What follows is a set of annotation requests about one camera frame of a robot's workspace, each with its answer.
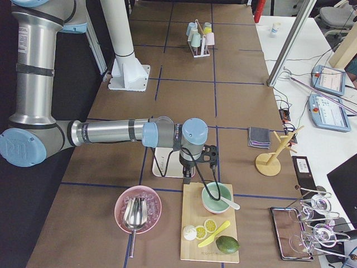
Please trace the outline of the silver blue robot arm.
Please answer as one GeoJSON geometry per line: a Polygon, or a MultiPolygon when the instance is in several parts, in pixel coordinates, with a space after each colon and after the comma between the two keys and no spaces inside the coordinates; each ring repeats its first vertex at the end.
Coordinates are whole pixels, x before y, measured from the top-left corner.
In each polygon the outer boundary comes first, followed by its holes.
{"type": "Polygon", "coordinates": [[[208,127],[199,118],[182,124],[162,116],[121,121],[57,121],[51,114],[58,32],[84,33],[85,1],[13,1],[18,21],[16,111],[1,134],[1,155],[9,163],[30,167],[69,147],[90,143],[141,142],[179,153],[183,175],[216,153],[206,144],[208,127]]]}

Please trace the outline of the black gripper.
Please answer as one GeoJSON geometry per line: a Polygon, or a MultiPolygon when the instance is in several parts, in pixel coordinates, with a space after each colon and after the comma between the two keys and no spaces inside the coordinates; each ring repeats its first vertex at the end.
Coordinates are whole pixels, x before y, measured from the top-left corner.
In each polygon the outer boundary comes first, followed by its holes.
{"type": "Polygon", "coordinates": [[[183,177],[191,178],[195,173],[195,163],[193,158],[185,152],[180,152],[179,161],[182,165],[183,177]]]}

